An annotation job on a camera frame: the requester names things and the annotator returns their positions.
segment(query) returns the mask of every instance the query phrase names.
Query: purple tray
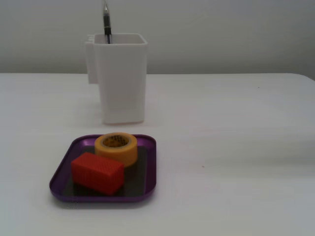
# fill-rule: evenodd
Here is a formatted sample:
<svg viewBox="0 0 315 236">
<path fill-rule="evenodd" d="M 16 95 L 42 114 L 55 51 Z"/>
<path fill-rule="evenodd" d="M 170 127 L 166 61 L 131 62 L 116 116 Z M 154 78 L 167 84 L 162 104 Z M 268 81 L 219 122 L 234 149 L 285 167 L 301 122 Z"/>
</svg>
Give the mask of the purple tray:
<svg viewBox="0 0 315 236">
<path fill-rule="evenodd" d="M 86 151 L 93 153 L 94 142 L 99 136 L 86 135 L 72 142 L 50 180 L 51 193 L 64 202 L 137 202 L 149 197 L 157 183 L 157 143 L 154 138 L 142 134 L 134 135 L 138 141 L 137 164 L 125 171 L 125 184 L 115 195 L 106 196 L 72 182 L 71 161 Z"/>
</svg>

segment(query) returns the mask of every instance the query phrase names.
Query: yellow tape roll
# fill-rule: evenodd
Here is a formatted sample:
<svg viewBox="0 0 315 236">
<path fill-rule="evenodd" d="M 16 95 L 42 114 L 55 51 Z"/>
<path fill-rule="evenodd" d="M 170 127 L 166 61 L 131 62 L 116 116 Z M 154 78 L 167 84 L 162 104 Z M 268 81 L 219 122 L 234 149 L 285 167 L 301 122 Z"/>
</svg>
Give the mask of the yellow tape roll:
<svg viewBox="0 0 315 236">
<path fill-rule="evenodd" d="M 137 139 L 127 133 L 105 134 L 95 141 L 95 154 L 123 162 L 125 168 L 138 159 Z"/>
</svg>

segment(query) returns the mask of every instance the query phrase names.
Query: white cup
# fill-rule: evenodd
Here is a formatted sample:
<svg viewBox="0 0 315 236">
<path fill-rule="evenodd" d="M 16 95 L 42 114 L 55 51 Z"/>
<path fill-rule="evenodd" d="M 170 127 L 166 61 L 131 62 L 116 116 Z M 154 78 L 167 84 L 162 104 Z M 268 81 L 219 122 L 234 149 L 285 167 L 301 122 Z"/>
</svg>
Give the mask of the white cup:
<svg viewBox="0 0 315 236">
<path fill-rule="evenodd" d="M 136 33 L 104 34 L 85 43 L 89 83 L 99 85 L 103 123 L 144 120 L 147 41 Z"/>
</svg>

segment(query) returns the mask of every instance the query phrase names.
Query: textured red surface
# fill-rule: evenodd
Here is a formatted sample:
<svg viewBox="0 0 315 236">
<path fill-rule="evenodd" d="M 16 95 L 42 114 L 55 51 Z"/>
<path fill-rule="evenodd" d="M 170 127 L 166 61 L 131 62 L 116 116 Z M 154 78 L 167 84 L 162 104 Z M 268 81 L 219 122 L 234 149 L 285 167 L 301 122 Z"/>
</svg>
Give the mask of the textured red surface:
<svg viewBox="0 0 315 236">
<path fill-rule="evenodd" d="M 71 162 L 75 183 L 113 195 L 124 183 L 124 164 L 85 152 Z"/>
</svg>

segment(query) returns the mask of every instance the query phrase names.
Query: tape roll hole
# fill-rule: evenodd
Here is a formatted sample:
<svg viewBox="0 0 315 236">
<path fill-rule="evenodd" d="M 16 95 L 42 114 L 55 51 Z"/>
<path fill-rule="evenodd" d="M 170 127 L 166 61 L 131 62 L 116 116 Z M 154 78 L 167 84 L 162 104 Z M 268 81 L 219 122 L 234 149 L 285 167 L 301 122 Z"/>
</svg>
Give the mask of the tape roll hole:
<svg viewBox="0 0 315 236">
<path fill-rule="evenodd" d="M 122 135 L 113 135 L 106 137 L 103 144 L 109 148 L 120 148 L 126 146 L 129 143 L 129 138 Z"/>
</svg>

